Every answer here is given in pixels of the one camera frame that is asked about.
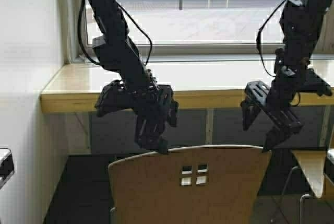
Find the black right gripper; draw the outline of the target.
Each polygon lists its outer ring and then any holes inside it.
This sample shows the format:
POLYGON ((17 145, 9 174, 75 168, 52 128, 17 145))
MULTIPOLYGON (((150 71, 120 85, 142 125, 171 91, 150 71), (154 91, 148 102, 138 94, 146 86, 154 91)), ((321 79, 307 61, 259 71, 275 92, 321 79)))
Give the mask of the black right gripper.
POLYGON ((241 102, 243 130, 250 128, 260 112, 273 122, 273 128, 266 134, 263 152, 270 151, 298 133, 303 126, 290 104, 296 93, 296 80, 296 72, 280 67, 271 86, 257 80, 248 82, 244 89, 245 99, 241 102))

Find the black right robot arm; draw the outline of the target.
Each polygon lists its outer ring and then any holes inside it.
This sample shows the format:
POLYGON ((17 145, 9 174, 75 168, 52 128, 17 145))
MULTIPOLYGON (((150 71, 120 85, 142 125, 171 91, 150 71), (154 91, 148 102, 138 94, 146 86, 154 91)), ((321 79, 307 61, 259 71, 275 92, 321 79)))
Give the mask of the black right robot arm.
POLYGON ((312 68, 310 60, 320 38, 324 17, 333 0, 285 0, 280 18, 283 47, 276 49, 271 85, 250 81, 241 102, 243 130, 248 130, 260 112, 273 122, 263 144, 268 152, 298 134, 303 124, 292 111, 292 100, 301 92, 331 96, 330 85, 312 68))

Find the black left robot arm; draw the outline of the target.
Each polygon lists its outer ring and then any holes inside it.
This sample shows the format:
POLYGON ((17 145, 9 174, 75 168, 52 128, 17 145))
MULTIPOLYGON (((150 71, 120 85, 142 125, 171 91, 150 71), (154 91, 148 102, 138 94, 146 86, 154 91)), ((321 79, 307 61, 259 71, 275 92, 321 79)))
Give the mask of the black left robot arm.
POLYGON ((143 149, 168 153, 168 142, 162 137, 165 125, 177 126, 178 102, 170 85, 159 85, 151 70, 145 66, 116 0, 88 1, 101 36, 93 39, 96 65, 118 73, 120 79, 104 86, 94 107, 98 117, 111 112, 131 109, 137 116, 135 143, 143 149))

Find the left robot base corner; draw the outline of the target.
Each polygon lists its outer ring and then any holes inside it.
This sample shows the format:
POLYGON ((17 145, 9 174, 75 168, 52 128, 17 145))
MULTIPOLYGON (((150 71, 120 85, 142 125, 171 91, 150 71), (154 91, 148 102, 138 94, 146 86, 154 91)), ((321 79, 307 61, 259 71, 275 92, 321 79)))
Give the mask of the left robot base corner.
POLYGON ((15 165, 12 151, 9 148, 1 148, 1 188, 15 174, 15 165))

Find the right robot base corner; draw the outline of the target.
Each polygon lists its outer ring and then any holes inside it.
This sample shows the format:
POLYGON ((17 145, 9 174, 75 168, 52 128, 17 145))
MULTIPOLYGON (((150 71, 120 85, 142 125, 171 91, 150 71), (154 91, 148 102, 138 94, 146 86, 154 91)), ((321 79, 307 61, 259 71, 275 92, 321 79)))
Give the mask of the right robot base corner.
POLYGON ((328 179, 333 183, 334 182, 334 162, 333 162, 333 148, 328 149, 325 159, 324 173, 328 179))

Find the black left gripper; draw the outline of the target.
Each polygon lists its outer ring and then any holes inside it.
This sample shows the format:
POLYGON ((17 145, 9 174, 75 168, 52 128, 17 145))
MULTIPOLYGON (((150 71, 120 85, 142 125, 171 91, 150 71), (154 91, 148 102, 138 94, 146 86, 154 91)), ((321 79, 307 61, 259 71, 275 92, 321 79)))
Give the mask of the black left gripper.
POLYGON ((137 115, 135 143, 143 149, 158 149, 168 154, 168 141, 162 137, 165 124, 177 127, 179 103, 173 98, 170 85, 159 85, 143 93, 129 92, 137 115))

